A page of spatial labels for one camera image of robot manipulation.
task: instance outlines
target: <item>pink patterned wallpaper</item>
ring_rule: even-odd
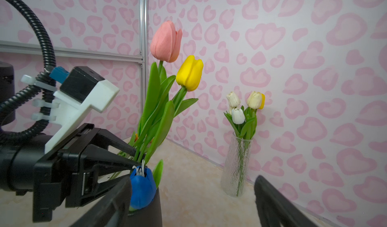
[[[205,63],[169,137],[223,164],[226,94],[266,95],[248,178],[340,226],[387,226],[387,0],[149,0]],[[178,90],[174,84],[171,97]]]
[[[0,61],[13,65],[15,70],[15,91],[26,87],[20,82],[24,74],[36,76],[43,70],[43,59],[40,55],[0,53]],[[119,87],[120,92],[102,113],[92,110],[83,123],[93,123],[96,127],[108,129],[121,139],[128,138],[137,128],[140,109],[140,68],[138,63],[124,61],[94,60],[83,58],[56,58],[57,66],[70,71],[75,66],[88,66],[105,79]],[[2,127],[6,131],[20,132],[32,126],[32,113],[39,108],[32,106],[32,100],[16,110],[16,120]],[[44,133],[55,134],[60,129],[57,124],[49,124]]]
[[[54,46],[138,55],[138,0],[23,0]],[[38,44],[22,15],[0,0],[0,40]]]

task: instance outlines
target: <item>blue connector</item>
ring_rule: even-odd
[[[68,71],[66,71],[64,68],[62,68],[62,67],[55,67],[51,71],[50,77],[53,80],[58,81],[59,83],[62,84],[69,74],[70,73]]]

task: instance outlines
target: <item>horizontal metal bar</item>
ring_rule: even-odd
[[[61,48],[54,46],[55,56],[63,56],[70,58],[90,58],[100,60],[114,61],[132,61],[143,63],[143,56],[123,55],[118,53],[104,53],[98,51],[79,50],[71,48]],[[42,51],[39,45],[21,42],[1,41],[0,52],[5,53],[22,53],[22,54],[37,54],[41,55]]]

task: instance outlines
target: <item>clear textured vase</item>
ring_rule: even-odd
[[[239,197],[243,194],[249,166],[251,141],[238,138],[235,133],[231,137],[220,184],[225,193],[232,197]]]

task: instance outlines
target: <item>orange flower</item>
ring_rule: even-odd
[[[151,43],[152,55],[158,60],[167,61],[168,63],[176,61],[180,52],[182,36],[181,29],[176,31],[173,22],[166,21],[162,23],[153,36]]]

